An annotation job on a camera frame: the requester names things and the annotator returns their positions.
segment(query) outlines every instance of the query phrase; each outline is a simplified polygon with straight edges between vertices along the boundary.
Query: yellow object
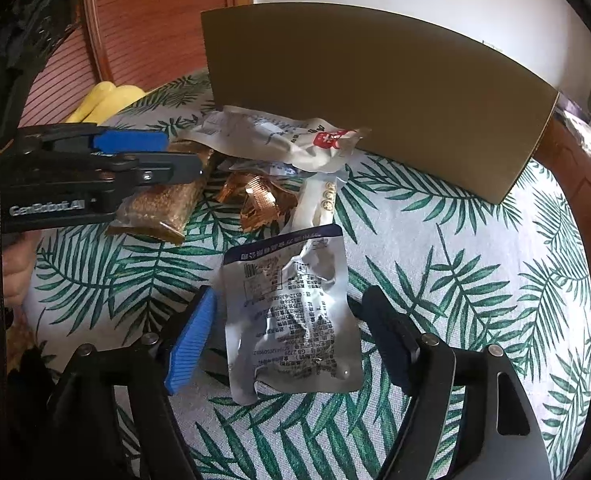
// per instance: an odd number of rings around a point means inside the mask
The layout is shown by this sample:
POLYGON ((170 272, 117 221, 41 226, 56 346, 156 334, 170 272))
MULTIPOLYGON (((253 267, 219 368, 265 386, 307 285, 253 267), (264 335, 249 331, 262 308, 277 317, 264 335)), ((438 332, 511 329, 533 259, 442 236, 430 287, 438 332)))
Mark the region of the yellow object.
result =
POLYGON ((102 124, 108 118, 117 114, 123 108, 144 97, 144 90, 132 85, 118 86, 103 99, 93 111, 83 120, 85 123, 102 124))
POLYGON ((65 122, 81 123, 93 111, 93 108, 98 106, 114 90, 115 85, 111 81, 102 81, 96 84, 65 122))

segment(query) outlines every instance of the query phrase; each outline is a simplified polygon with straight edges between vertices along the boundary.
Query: bolt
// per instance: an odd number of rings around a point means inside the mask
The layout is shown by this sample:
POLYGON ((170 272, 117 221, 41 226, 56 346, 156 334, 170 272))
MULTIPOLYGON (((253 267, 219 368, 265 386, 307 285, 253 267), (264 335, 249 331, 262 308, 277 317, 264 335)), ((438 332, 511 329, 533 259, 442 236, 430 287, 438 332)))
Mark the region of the bolt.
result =
POLYGON ((438 336, 429 332, 422 334, 421 340, 422 343, 428 346, 436 346, 438 343, 440 343, 438 336))
POLYGON ((157 335, 155 332, 147 332, 143 334, 140 338, 140 341, 143 345, 155 345, 160 340, 160 336, 157 335))
POLYGON ((86 357, 87 355, 91 354, 95 350, 95 346, 91 343, 85 343, 83 345, 78 346, 78 349, 75 353, 79 356, 86 357))
POLYGON ((493 357, 502 357, 504 355, 504 350, 500 345, 489 345, 489 353, 493 357))

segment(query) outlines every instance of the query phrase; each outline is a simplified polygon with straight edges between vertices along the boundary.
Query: human hand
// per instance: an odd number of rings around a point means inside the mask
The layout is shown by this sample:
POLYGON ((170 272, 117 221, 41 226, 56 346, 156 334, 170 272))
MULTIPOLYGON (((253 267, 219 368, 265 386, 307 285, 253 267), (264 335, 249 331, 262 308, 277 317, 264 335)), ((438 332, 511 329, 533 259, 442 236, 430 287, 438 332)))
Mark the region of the human hand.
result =
POLYGON ((4 305, 7 308, 20 306, 24 301, 35 267, 35 249, 41 236, 41 231, 22 233, 2 252, 4 305))

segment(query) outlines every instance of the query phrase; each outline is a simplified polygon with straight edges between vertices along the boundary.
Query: wooden furniture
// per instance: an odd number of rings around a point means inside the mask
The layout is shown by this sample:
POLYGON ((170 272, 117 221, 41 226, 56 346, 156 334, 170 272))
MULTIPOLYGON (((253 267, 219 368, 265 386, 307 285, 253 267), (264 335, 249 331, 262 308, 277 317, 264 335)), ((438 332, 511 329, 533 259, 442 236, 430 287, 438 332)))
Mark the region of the wooden furniture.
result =
POLYGON ((566 195, 591 274, 591 158, 555 118, 549 121, 534 158, 554 174, 566 195))
POLYGON ((80 27, 36 78, 20 126, 64 120, 101 80, 146 91, 206 65, 200 13, 252 0, 79 0, 80 27))

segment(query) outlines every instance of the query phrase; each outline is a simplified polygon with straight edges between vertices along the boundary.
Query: table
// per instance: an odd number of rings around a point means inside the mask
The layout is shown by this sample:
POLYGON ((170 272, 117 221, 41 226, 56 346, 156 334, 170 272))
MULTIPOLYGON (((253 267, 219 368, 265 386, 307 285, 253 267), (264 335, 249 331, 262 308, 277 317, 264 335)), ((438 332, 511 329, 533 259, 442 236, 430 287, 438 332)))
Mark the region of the table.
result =
MULTIPOLYGON (((171 137, 214 107, 206 72, 181 77, 109 124, 164 129, 171 137)), ((345 233, 349 295, 382 287, 422 330, 452 346, 500 344, 523 380, 561 478, 591 399, 591 279, 575 220, 553 175, 534 160, 500 205, 370 153, 348 160, 336 222, 345 233)), ((221 290, 233 245, 277 234, 243 234, 239 214, 213 200, 211 176, 180 247, 146 237, 107 237, 104 225, 45 234, 25 310, 54 377, 72 352, 130 344, 182 309, 196 288, 221 290)), ((251 407, 230 398, 221 301, 191 387, 172 399, 205 478, 369 478, 393 445, 408 405, 392 386, 366 327, 365 381, 356 393, 287 395, 263 389, 251 407)), ((455 444, 463 391, 454 390, 433 475, 455 444)), ((125 392, 118 392, 125 446, 139 446, 125 392)))

